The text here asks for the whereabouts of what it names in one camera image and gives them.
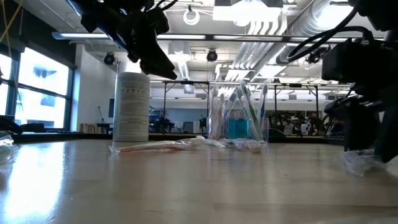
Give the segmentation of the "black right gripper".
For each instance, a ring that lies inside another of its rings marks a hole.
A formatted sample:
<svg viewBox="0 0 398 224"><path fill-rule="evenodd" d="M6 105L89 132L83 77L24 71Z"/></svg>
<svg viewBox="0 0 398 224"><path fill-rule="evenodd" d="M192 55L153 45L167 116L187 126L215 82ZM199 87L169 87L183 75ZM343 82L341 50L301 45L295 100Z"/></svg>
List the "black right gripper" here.
<svg viewBox="0 0 398 224"><path fill-rule="evenodd" d="M343 122L346 151L374 149L388 163L397 155L397 31L366 45L354 72L352 90L361 96L338 98L324 112Z"/></svg>

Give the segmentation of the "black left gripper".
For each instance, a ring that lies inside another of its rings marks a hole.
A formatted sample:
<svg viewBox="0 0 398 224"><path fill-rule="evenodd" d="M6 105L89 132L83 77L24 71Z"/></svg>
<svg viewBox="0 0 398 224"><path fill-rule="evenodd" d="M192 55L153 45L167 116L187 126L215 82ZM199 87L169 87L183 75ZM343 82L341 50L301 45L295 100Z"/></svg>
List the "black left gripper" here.
<svg viewBox="0 0 398 224"><path fill-rule="evenodd" d="M157 43L157 36L169 31L164 11L160 7L147 12L134 10L126 19L129 59L133 62L141 60L140 68L146 75L175 80L175 67Z"/></svg>

